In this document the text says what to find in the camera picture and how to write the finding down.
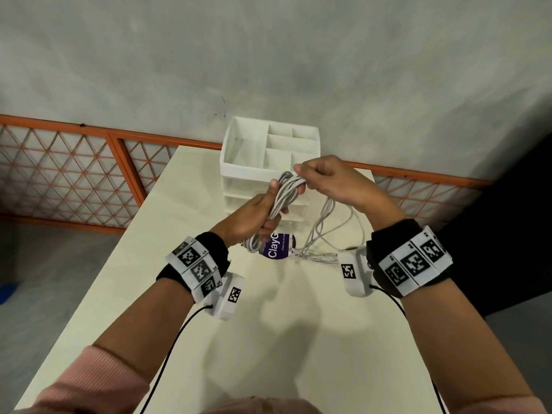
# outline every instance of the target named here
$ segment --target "purple sticker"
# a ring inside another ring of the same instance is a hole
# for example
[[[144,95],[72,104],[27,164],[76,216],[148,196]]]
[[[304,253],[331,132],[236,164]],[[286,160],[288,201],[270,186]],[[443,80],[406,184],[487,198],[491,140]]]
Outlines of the purple sticker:
[[[281,260],[291,255],[292,248],[295,248],[295,237],[293,235],[273,232],[260,254],[273,260]]]

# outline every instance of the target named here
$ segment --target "white rope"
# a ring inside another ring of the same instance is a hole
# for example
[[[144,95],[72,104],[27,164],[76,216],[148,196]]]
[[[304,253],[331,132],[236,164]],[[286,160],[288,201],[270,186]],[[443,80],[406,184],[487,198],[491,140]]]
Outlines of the white rope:
[[[276,200],[274,201],[274,205],[272,206],[271,212],[268,215],[268,219],[276,218],[283,208],[287,207],[288,205],[293,203],[295,199],[297,199],[297,196],[299,196],[297,189],[301,184],[305,184],[306,180],[301,178],[298,175],[293,176],[293,173],[286,171],[280,176],[279,182],[281,187],[280,187],[280,190],[278,191],[278,194],[276,195]],[[332,247],[334,250],[338,252],[341,251],[341,249],[331,244],[326,238],[324,238],[324,236],[329,234],[330,232],[335,231],[336,229],[341,228],[343,225],[349,222],[353,218],[353,216],[356,217],[356,220],[358,221],[358,225],[361,227],[361,230],[362,230],[362,242],[360,243],[360,246],[364,245],[366,234],[364,232],[364,228],[362,227],[361,220],[352,206],[349,206],[350,216],[345,222],[339,224],[335,228],[330,229],[329,231],[323,232],[324,221],[328,218],[329,215],[332,214],[335,207],[336,207],[336,201],[331,198],[327,198],[326,201],[324,202],[324,206],[322,207],[322,210],[320,211],[320,217],[316,220],[313,228],[308,234],[303,247],[292,248],[292,253],[294,256],[299,257],[303,260],[311,260],[317,263],[337,264],[337,253],[317,252],[315,250],[311,250],[311,247],[316,241],[321,239],[330,247]],[[242,245],[250,253],[258,253],[263,248],[263,244],[260,241],[260,236],[257,234],[255,234],[251,238],[247,238],[242,243]]]

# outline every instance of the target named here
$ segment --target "pink sweater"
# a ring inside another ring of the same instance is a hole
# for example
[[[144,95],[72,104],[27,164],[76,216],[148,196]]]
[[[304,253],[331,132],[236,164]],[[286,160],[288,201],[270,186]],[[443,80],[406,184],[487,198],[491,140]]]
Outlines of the pink sweater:
[[[53,385],[43,390],[31,408],[17,414],[132,413],[149,390],[134,370],[107,352],[87,347]],[[305,400],[241,398],[203,414],[320,414]],[[546,414],[535,397],[500,398],[462,409],[459,414]]]

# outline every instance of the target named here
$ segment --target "gray floor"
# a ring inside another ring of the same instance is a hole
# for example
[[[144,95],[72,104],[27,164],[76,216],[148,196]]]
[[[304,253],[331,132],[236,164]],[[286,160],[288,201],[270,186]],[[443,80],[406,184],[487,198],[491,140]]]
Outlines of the gray floor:
[[[0,414],[17,403],[119,241],[118,235],[0,222]],[[552,412],[552,294],[487,319]]]
[[[0,222],[0,414],[9,412],[119,241],[119,235]]]

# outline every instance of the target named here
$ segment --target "wrist strap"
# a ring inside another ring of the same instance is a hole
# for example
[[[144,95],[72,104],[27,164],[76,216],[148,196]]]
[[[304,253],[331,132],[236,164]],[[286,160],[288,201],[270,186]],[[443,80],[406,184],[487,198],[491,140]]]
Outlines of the wrist strap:
[[[230,262],[222,239],[212,232],[187,237],[165,260],[167,266],[157,276],[177,281],[201,302],[220,284]]]
[[[421,229],[414,219],[374,232],[367,249],[374,277],[399,298],[450,277],[450,254],[429,227]]]

